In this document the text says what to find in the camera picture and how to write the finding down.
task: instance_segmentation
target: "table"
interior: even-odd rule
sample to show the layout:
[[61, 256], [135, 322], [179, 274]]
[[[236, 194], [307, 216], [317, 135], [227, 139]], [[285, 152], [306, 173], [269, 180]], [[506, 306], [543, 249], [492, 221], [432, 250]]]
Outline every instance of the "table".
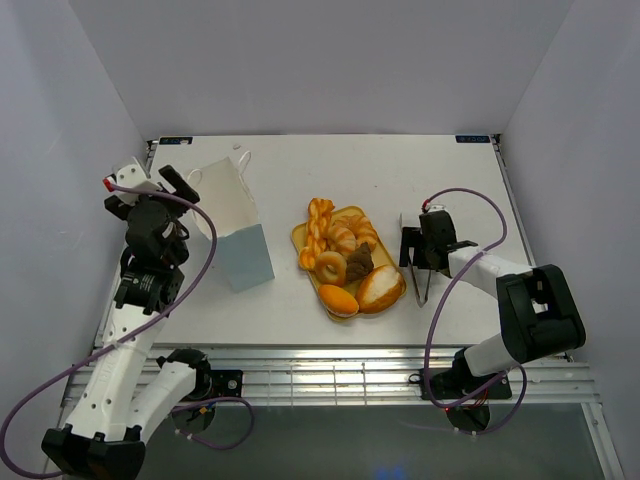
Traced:
[[[448, 279], [432, 278], [430, 301], [420, 309], [411, 290], [374, 317], [334, 323], [324, 312], [305, 272], [297, 266], [291, 229], [306, 221], [312, 197], [336, 208], [362, 207], [397, 261], [400, 212], [419, 213], [422, 201], [447, 187], [464, 186], [489, 195], [506, 215], [510, 234], [496, 253], [527, 262], [525, 246], [492, 144], [456, 143], [454, 136], [270, 135], [193, 137], [191, 144], [157, 145], [152, 176], [171, 164], [187, 175], [225, 157], [234, 162], [251, 152], [244, 180], [256, 202], [275, 280], [234, 294], [215, 268], [171, 315], [160, 345], [225, 346], [416, 346], [422, 345]], [[500, 236], [491, 207], [462, 194], [441, 197], [459, 239], [486, 245]], [[183, 265], [186, 286], [202, 265], [208, 242], [190, 218], [191, 257]], [[499, 331], [495, 300], [466, 284], [448, 302], [435, 335], [438, 345], [481, 342]]]

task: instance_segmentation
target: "gray floor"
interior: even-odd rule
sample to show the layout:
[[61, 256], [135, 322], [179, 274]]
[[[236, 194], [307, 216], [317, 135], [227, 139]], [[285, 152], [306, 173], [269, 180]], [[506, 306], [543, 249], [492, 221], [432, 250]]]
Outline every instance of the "gray floor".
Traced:
[[[492, 407], [494, 418], [505, 408]], [[228, 452], [174, 435], [169, 420], [149, 442], [138, 478], [603, 478], [579, 405], [523, 406], [504, 430], [478, 439], [399, 423], [446, 427], [444, 415], [432, 407], [260, 408], [252, 437]], [[203, 435], [233, 440], [246, 419], [240, 408], [220, 408]]]

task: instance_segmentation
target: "tray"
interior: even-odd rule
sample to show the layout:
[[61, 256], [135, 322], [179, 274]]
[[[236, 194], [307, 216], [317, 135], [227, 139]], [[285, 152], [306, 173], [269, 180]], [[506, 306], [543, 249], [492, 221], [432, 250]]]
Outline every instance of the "tray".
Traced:
[[[333, 221], [336, 218], [342, 217], [343, 215], [367, 215], [367, 214], [364, 213], [364, 211], [360, 207], [356, 207], [352, 205], [352, 206], [344, 207], [344, 208], [341, 208], [340, 210], [334, 211], [333, 214], [331, 215], [331, 223], [333, 224]], [[293, 241], [293, 245], [296, 247], [296, 252], [300, 253], [300, 250], [302, 249], [302, 247], [305, 246], [306, 240], [307, 240], [307, 222], [298, 225], [291, 231], [291, 240]], [[400, 272], [400, 269], [398, 269], [398, 265], [396, 265], [396, 263], [393, 261], [393, 259], [391, 258], [391, 255], [389, 255], [389, 251], [387, 250], [387, 247], [384, 246], [384, 243], [382, 243], [382, 239], [380, 238], [378, 239], [378, 246], [371, 254], [371, 259], [373, 260], [374, 268], [380, 267], [382, 265], [393, 265]], [[315, 272], [307, 272], [307, 273], [309, 274], [309, 279], [313, 284], [313, 288], [315, 288], [316, 293], [318, 293], [318, 288], [322, 284], [318, 281], [318, 278], [316, 277]], [[356, 292], [358, 291], [358, 287], [360, 286], [360, 283], [362, 283], [362, 280], [349, 283], [344, 287], [344, 289], [355, 297]], [[404, 284], [404, 288], [402, 289], [402, 294], [400, 295], [400, 297], [403, 297], [405, 293], [407, 293], [406, 282]], [[327, 315], [331, 320], [333, 320], [334, 322], [340, 322], [340, 323], [345, 322], [347, 320], [351, 320], [359, 316], [366, 317], [366, 316], [380, 315], [384, 313], [384, 312], [381, 312], [373, 315], [357, 313], [352, 317], [342, 318], [329, 312], [329, 310], [327, 310], [324, 307], [324, 304], [322, 302], [320, 302], [320, 304], [322, 305], [322, 308], [324, 308], [324, 310], [327, 312]]]

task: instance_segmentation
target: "cable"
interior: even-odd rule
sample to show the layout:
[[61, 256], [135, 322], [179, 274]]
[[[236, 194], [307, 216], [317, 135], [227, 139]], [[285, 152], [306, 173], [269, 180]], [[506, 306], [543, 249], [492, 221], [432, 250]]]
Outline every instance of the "cable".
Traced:
[[[200, 283], [200, 280], [202, 280], [202, 277], [204, 277], [205, 273], [209, 270], [209, 267], [211, 266], [211, 262], [213, 261], [213, 256], [215, 255], [215, 252], [216, 252], [216, 247], [218, 245], [218, 236], [217, 236], [217, 233], [216, 233], [215, 225], [211, 221], [211, 218], [209, 218], [209, 216], [204, 212], [204, 210], [202, 210], [197, 205], [195, 205], [195, 204], [193, 204], [193, 203], [191, 203], [191, 202], [189, 202], [189, 201], [187, 201], [187, 200], [185, 200], [183, 198], [180, 198], [180, 197], [177, 197], [175, 195], [172, 195], [170, 193], [165, 193], [165, 192], [146, 191], [146, 190], [137, 190], [137, 189], [132, 189], [132, 188], [124, 188], [124, 187], [120, 187], [120, 186], [115, 185], [115, 184], [112, 184], [111, 186], [113, 187], [114, 190], [117, 190], [117, 191], [120, 191], [120, 192], [133, 193], [133, 194], [136, 194], [136, 195], [151, 195], [151, 196], [154, 196], [154, 197], [165, 198], [165, 199], [168, 199], [168, 200], [172, 200], [174, 202], [181, 203], [182, 205], [185, 205], [186, 207], [188, 207], [191, 210], [194, 210], [196, 213], [198, 213], [204, 219], [204, 221], [207, 223], [209, 228], [211, 229], [211, 248], [209, 250], [209, 255], [207, 256], [207, 259], [205, 260], [204, 265], [202, 266], [202, 268], [200, 269], [200, 271], [196, 275], [196, 277], [193, 280], [193, 282], [191, 282], [191, 284], [189, 285], [189, 287], [187, 287], [187, 289], [184, 291], [184, 293], [182, 295], [180, 295], [164, 311], [162, 311], [161, 313], [159, 313], [158, 315], [153, 317], [151, 320], [149, 320], [144, 325], [141, 325], [140, 327], [138, 327], [138, 328], [132, 330], [131, 332], [129, 332], [128, 334], [124, 335], [123, 337], [118, 339], [117, 342], [116, 342], [116, 343], [124, 343], [124, 342], [132, 339], [136, 335], [139, 335], [140, 333], [144, 332], [145, 330], [151, 328], [152, 326], [154, 326], [156, 323], [158, 323], [163, 318], [167, 317], [171, 312], [173, 312], [178, 307], [178, 305], [180, 305], [191, 294], [191, 292], [196, 288], [198, 283]], [[53, 472], [53, 473], [34, 473], [34, 472], [29, 472], [27, 470], [24, 470], [24, 469], [20, 468], [18, 465], [16, 465], [9, 458], [9, 455], [7, 453], [7, 448], [6, 448], [7, 431], [9, 429], [9, 425], [13, 421], [14, 417], [16, 416], [16, 414], [22, 409], [22, 407], [24, 407], [34, 397], [36, 397], [37, 395], [42, 393], [44, 390], [49, 388], [54, 383], [57, 383], [60, 380], [62, 380], [63, 378], [66, 378], [66, 377], [70, 376], [71, 374], [77, 372], [83, 366], [88, 365], [91, 362], [95, 362], [97, 359], [99, 359], [100, 357], [103, 357], [104, 355], [106, 355], [107, 353], [113, 351], [114, 349], [115, 349], [115, 344], [107, 345], [107, 346], [101, 348], [100, 350], [98, 350], [97, 352], [95, 352], [94, 354], [89, 355], [87, 358], [85, 358], [85, 359], [81, 360], [80, 362], [76, 363], [75, 365], [72, 365], [71, 367], [67, 368], [66, 370], [60, 372], [58, 375], [52, 377], [50, 380], [47, 380], [42, 385], [40, 385], [39, 387], [35, 388], [33, 391], [29, 392], [22, 400], [20, 400], [9, 411], [9, 413], [6, 416], [6, 418], [2, 422], [2, 427], [0, 427], [0, 459], [4, 462], [4, 464], [12, 472], [14, 472], [14, 473], [16, 473], [16, 474], [18, 474], [18, 475], [20, 475], [22, 477], [25, 477], [25, 478], [35, 478], [35, 479], [55, 478], [55, 477], [59, 477], [59, 476], [63, 475], [63, 472]], [[241, 403], [245, 403], [245, 405], [247, 405], [246, 400], [241, 401]]]
[[[431, 403], [433, 403], [436, 407], [439, 407], [439, 408], [458, 407], [458, 406], [462, 405], [464, 402], [473, 399], [476, 395], [481, 393], [483, 390], [488, 389], [492, 385], [496, 384], [497, 382], [502, 380], [507, 375], [507, 372], [497, 373], [490, 380], [485, 382], [480, 387], [476, 388], [474, 391], [472, 391], [468, 395], [465, 395], [464, 397], [462, 397], [462, 398], [460, 398], [458, 400], [454, 400], [451, 403], [440, 402], [439, 400], [437, 400], [435, 398], [435, 395], [433, 394], [433, 391], [431, 390], [431, 383], [430, 383], [431, 375], [429, 374], [429, 359], [430, 359], [430, 356], [431, 356], [431, 348], [433, 346], [433, 337], [434, 337], [434, 334], [435, 334], [435, 331], [436, 331], [436, 325], [438, 324], [438, 320], [440, 319], [440, 315], [442, 314], [442, 310], [444, 308], [444, 305], [445, 305], [447, 299], [449, 298], [449, 295], [451, 294], [451, 291], [453, 290], [453, 288], [462, 279], [464, 274], [467, 273], [467, 271], [473, 266], [473, 264], [476, 263], [480, 258], [482, 258], [482, 256], [485, 253], [487, 253], [490, 250], [492, 250], [492, 249], [496, 248], [497, 246], [501, 245], [505, 241], [505, 239], [507, 238], [507, 220], [506, 220], [504, 214], [502, 213], [502, 211], [500, 210], [500, 207], [498, 207], [498, 205], [493, 200], [491, 200], [489, 197], [487, 197], [485, 194], [480, 193], [480, 192], [478, 192], [476, 190], [472, 190], [470, 188], [455, 187], [455, 188], [447, 188], [445, 190], [441, 190], [438, 193], [432, 195], [431, 197], [427, 198], [424, 201], [424, 203], [422, 204], [422, 210], [425, 211], [426, 208], [427, 208], [427, 205], [429, 205], [429, 203], [431, 203], [434, 199], [438, 198], [441, 195], [444, 195], [446, 193], [451, 193], [451, 192], [463, 192], [463, 193], [468, 193], [468, 194], [471, 194], [471, 195], [475, 195], [477, 197], [482, 198], [489, 205], [491, 205], [493, 207], [493, 209], [496, 211], [496, 213], [498, 214], [498, 217], [500, 218], [500, 223], [502, 224], [502, 235], [500, 236], [500, 238], [498, 240], [496, 240], [495, 242], [493, 242], [493, 243], [489, 244], [487, 247], [485, 247], [485, 249], [483, 251], [478, 252], [477, 254], [475, 254], [471, 258], [471, 260], [469, 260], [464, 265], [464, 267], [462, 267], [462, 269], [451, 279], [451, 282], [449, 282], [449, 285], [447, 285], [447, 288], [445, 289], [444, 293], [442, 294], [442, 297], [440, 298], [440, 301], [438, 302], [438, 306], [436, 307], [436, 311], [433, 314], [433, 319], [431, 320], [431, 325], [429, 327], [429, 333], [427, 334], [427, 341], [426, 341], [425, 349], [424, 349], [424, 384], [425, 384], [425, 390], [427, 392], [427, 395], [429, 396], [429, 400], [431, 401]], [[491, 428], [488, 428], [487, 430], [482, 431], [482, 433], [481, 432], [477, 432], [478, 434], [486, 434], [486, 433], [490, 433], [490, 432], [495, 432], [496, 430], [500, 429], [501, 427], [503, 427], [513, 417], [513, 415], [515, 415], [516, 411], [520, 408], [520, 404], [522, 403], [522, 400], [524, 399], [524, 395], [525, 395], [526, 390], [527, 390], [527, 381], [526, 381], [527, 377], [526, 377], [526, 373], [525, 373], [524, 369], [522, 368], [522, 366], [518, 365], [517, 368], [520, 369], [520, 371], [522, 372], [522, 377], [523, 377], [522, 391], [520, 393], [520, 397], [518, 398], [518, 401], [516, 401], [513, 409], [511, 410], [511, 412], [509, 412], [509, 414], [507, 416], [505, 416], [500, 422], [498, 422], [498, 424], [496, 424], [494, 427], [491, 427]], [[463, 433], [473, 434], [473, 432], [467, 432], [467, 431], [462, 431], [462, 432]]]
[[192, 410], [194, 408], [197, 407], [202, 407], [205, 405], [212, 405], [214, 403], [232, 403], [232, 402], [238, 402], [238, 403], [242, 403], [245, 407], [247, 407], [247, 409], [249, 410], [249, 417], [250, 417], [250, 423], [249, 423], [249, 427], [247, 428], [247, 431], [244, 433], [244, 435], [239, 439], [236, 440], [235, 442], [229, 444], [229, 445], [216, 445], [215, 443], [211, 443], [208, 440], [205, 440], [202, 437], [198, 437], [196, 435], [193, 435], [189, 432], [187, 432], [186, 430], [182, 430], [180, 428], [176, 429], [176, 431], [182, 435], [184, 435], [185, 437], [187, 437], [189, 440], [193, 440], [197, 443], [200, 443], [201, 445], [204, 445], [206, 447], [212, 448], [213, 450], [231, 450], [233, 448], [236, 448], [238, 445], [240, 445], [242, 442], [244, 442], [247, 438], [249, 438], [249, 435], [251, 435], [251, 432], [253, 432], [253, 427], [256, 423], [256, 415], [255, 412], [253, 411], [253, 407], [251, 406], [251, 404], [249, 402], [247, 402], [244, 398], [240, 398], [240, 397], [218, 397], [218, 398], [213, 398], [213, 399], [208, 399], [208, 400], [201, 400], [199, 402], [196, 403], [192, 403], [189, 405], [185, 405], [185, 406], [181, 406], [181, 407], [175, 407], [173, 410], [171, 410], [171, 413], [178, 413], [178, 412], [183, 412], [185, 410]]

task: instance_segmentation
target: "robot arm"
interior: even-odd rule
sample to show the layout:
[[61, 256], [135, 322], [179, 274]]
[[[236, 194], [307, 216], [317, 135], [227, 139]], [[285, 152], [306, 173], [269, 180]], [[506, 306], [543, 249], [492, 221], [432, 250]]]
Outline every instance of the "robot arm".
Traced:
[[[444, 207], [431, 206], [419, 220], [419, 227], [402, 224], [401, 267], [411, 265], [454, 277], [482, 252], [473, 242], [457, 240]], [[470, 391], [491, 374], [584, 345], [585, 330], [558, 267], [532, 267], [485, 253], [462, 281], [496, 298], [501, 331], [458, 352], [451, 371], [441, 374], [457, 390]]]
[[[160, 174], [191, 203], [199, 197], [167, 166]], [[135, 161], [105, 179], [144, 191], [162, 190]], [[62, 429], [49, 429], [42, 449], [60, 469], [82, 478], [134, 479], [144, 460], [145, 444], [160, 422], [183, 398], [209, 398], [212, 380], [206, 356], [197, 350], [176, 350], [158, 359], [158, 376], [134, 399], [135, 387], [153, 342], [166, 319], [124, 342], [131, 333], [171, 305], [184, 276], [179, 269], [189, 257], [186, 228], [179, 222], [187, 208], [171, 200], [118, 192], [105, 207], [127, 222], [120, 284], [104, 332], [115, 349], [96, 362], [78, 405]]]

